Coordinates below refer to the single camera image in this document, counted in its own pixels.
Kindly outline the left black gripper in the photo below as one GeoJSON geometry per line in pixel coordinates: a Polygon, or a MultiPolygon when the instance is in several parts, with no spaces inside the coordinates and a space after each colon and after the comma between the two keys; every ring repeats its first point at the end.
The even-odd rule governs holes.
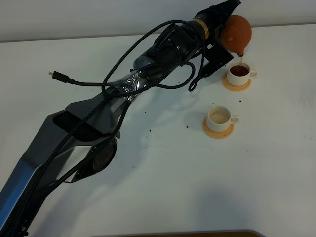
{"type": "Polygon", "coordinates": [[[205,41],[205,45],[220,45],[222,30],[229,16],[241,4],[240,0],[227,0],[200,11],[190,23],[196,26],[205,41]]]}

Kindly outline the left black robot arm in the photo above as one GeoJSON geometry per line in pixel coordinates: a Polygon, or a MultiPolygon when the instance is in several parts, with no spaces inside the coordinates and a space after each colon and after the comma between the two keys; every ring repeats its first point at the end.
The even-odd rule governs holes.
{"type": "Polygon", "coordinates": [[[158,26],[161,34],[133,63],[122,79],[98,83],[101,93],[69,104],[49,115],[19,159],[0,193],[0,234],[24,237],[46,197],[64,182],[76,182],[104,170],[117,150],[119,130],[138,95],[162,81],[178,66],[192,68],[183,85],[198,82],[232,60],[221,42],[229,17],[240,5],[228,0],[200,11],[190,21],[172,20],[158,26]]]}

